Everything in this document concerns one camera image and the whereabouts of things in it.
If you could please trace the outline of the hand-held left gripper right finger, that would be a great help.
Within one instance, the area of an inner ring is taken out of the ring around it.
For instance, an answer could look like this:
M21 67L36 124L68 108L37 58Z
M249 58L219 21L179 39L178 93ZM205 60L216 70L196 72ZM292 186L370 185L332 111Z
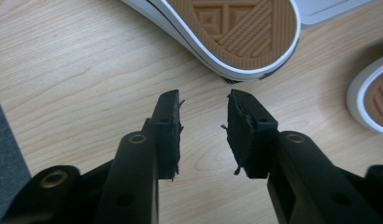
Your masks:
M225 130L237 170L267 181L280 224L383 224L368 201L370 180L335 166L308 136L277 127L252 94L230 92Z

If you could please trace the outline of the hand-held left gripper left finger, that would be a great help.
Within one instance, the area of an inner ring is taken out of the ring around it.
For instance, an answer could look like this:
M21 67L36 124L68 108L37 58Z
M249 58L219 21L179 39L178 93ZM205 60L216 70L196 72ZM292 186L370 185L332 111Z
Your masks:
M178 174L179 91L160 95L138 132L122 137L93 224L159 224L159 181Z

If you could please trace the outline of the white sneaker with tan sole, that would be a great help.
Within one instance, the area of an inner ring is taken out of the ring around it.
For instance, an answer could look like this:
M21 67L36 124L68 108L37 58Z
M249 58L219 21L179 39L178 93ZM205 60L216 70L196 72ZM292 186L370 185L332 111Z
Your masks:
M230 83L271 76L295 52L295 0L121 0Z
M361 125L383 134L383 56L353 79L348 88L347 106Z

